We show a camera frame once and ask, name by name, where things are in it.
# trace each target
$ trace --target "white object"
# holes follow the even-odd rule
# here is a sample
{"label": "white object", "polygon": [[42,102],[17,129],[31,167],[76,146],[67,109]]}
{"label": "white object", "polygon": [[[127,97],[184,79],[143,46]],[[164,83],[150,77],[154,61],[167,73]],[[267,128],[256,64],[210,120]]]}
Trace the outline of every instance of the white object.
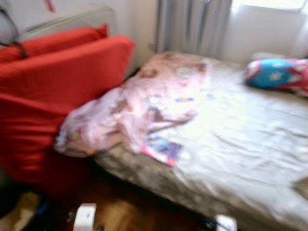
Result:
{"label": "white object", "polygon": [[236,220],[224,215],[217,215],[216,221],[218,224],[216,231],[237,231]]}
{"label": "white object", "polygon": [[93,231],[96,204],[81,204],[77,210],[73,231]]}

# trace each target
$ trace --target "white wall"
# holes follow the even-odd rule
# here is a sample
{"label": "white wall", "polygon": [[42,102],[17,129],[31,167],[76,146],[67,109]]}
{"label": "white wall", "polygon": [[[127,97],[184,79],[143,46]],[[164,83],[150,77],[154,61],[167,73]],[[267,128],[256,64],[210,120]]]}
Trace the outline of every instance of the white wall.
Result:
{"label": "white wall", "polygon": [[144,64],[152,55],[148,44],[155,43],[157,0],[51,0],[56,13],[47,10],[43,0],[11,1],[10,15],[21,31],[60,16],[105,5],[116,12],[119,33],[136,42],[134,62]]}
{"label": "white wall", "polygon": [[241,6],[231,15],[222,57],[245,63],[255,52],[290,55],[306,19],[293,11]]}
{"label": "white wall", "polygon": [[298,33],[291,55],[295,58],[308,56],[308,16],[305,25]]}
{"label": "white wall", "polygon": [[137,35],[137,62],[139,65],[148,61],[154,51],[148,44],[156,43],[157,2],[158,0],[134,0],[135,25]]}

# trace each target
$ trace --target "star print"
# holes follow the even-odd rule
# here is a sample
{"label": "star print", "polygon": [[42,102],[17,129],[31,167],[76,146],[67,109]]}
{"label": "star print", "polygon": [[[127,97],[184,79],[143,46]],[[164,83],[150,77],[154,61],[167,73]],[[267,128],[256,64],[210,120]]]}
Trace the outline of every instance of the star print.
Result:
{"label": "star print", "polygon": [[272,66],[273,67],[280,67],[280,66],[283,66],[283,64],[281,64],[281,63],[274,63]]}
{"label": "star print", "polygon": [[277,81],[281,78],[282,74],[279,72],[273,73],[269,76],[271,81]]}
{"label": "star print", "polygon": [[289,79],[288,82],[297,82],[301,79],[301,76],[299,75],[292,75],[292,77]]}

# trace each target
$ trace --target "pink comforter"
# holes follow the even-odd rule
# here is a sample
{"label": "pink comforter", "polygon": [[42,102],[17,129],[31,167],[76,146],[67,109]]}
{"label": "pink comforter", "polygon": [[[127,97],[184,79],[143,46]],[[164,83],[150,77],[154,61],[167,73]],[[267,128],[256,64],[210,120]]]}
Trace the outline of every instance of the pink comforter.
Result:
{"label": "pink comforter", "polygon": [[139,153],[149,132],[185,123],[198,113],[209,73],[204,60],[157,54],[121,87],[72,111],[54,147],[86,157],[123,143]]}

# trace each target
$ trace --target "pillow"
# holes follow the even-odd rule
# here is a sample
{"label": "pillow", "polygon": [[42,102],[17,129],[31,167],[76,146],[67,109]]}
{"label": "pillow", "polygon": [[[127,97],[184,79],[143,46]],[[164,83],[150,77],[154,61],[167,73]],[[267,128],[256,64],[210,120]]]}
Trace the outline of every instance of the pillow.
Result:
{"label": "pillow", "polygon": [[[107,37],[108,26],[101,28],[83,27],[62,31],[56,34],[34,38],[20,42],[30,57],[69,49],[84,43]],[[20,50],[16,46],[9,46],[0,50],[0,64],[22,59]]]}
{"label": "pillow", "polygon": [[1,65],[0,163],[16,180],[55,198],[85,178],[53,140],[70,111],[122,83],[133,47],[116,36]]}
{"label": "pillow", "polygon": [[308,96],[308,60],[267,59],[251,62],[245,71],[248,86],[292,90]]}

